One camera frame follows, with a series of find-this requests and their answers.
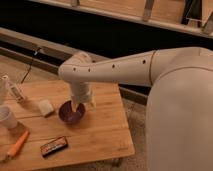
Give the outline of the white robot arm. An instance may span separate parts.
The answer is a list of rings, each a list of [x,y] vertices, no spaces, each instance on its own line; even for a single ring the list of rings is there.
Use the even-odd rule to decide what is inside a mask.
[[[149,87],[148,171],[213,171],[213,50],[161,49],[96,63],[77,52],[58,75],[77,103],[91,99],[91,82]]]

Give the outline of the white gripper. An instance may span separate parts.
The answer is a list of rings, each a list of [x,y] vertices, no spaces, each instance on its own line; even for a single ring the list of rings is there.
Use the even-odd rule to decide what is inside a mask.
[[[89,83],[71,83],[71,107],[76,110],[77,106],[82,103],[91,107],[95,106],[93,91]]]

